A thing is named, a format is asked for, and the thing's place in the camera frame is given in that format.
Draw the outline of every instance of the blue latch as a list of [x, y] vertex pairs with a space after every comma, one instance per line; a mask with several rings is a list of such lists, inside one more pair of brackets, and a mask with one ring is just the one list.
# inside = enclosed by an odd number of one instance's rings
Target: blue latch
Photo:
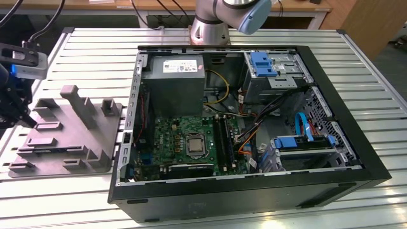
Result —
[[257, 77], [277, 77], [279, 75], [266, 52], [251, 52], [250, 57], [257, 70]]
[[275, 147], [279, 148], [294, 148], [298, 147], [294, 137], [279, 137], [274, 140]]
[[329, 135], [329, 142], [331, 144], [331, 147], [337, 145], [335, 137], [333, 135]]

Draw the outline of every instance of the power supply label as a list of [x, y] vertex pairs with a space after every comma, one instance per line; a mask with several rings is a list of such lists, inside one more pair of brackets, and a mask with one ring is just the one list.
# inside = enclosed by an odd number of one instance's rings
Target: power supply label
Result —
[[197, 60], [171, 60], [165, 61], [163, 73], [197, 73]]

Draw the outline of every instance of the aluminum table surface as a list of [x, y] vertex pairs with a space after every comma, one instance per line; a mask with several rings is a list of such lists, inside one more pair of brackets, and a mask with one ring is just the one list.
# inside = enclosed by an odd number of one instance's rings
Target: aluminum table surface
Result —
[[[111, 172], [71, 177], [8, 177], [8, 163], [28, 129], [7, 131], [0, 141], [0, 228], [403, 228], [407, 227], [406, 102], [349, 39], [337, 31], [231, 30], [233, 45], [309, 45], [389, 168], [393, 179], [322, 208], [138, 224], [107, 203]], [[62, 100], [76, 84], [94, 103], [114, 98], [127, 105], [139, 45], [189, 45], [186, 29], [75, 29], [63, 33], [50, 58], [48, 79], [35, 98]]]

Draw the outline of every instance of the white label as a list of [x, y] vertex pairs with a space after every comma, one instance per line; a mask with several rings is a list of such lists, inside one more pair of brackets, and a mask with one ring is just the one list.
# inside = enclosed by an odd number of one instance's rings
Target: white label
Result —
[[241, 104], [243, 104], [243, 102], [245, 102], [245, 96], [243, 95], [238, 96], [238, 101], [239, 101]]
[[254, 168], [258, 167], [258, 163], [255, 162], [255, 160], [253, 158], [250, 158], [249, 163]]
[[319, 8], [319, 9], [315, 9], [315, 11], [330, 11], [331, 9], [330, 8]]
[[174, 60], [165, 61], [165, 73], [197, 73], [197, 60]]
[[274, 65], [275, 70], [286, 70], [285, 66], [282, 64], [275, 64]]

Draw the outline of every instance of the red cable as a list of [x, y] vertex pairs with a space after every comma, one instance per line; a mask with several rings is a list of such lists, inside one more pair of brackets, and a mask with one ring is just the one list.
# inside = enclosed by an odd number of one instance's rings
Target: red cable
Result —
[[142, 130], [139, 133], [139, 136], [136, 138], [135, 144], [139, 141], [139, 138], [142, 137], [143, 129], [145, 129], [145, 123], [146, 123], [146, 115], [145, 115], [145, 99], [143, 99], [143, 93], [141, 93], [141, 99], [142, 99], [142, 115], [143, 115], [143, 124], [142, 124]]

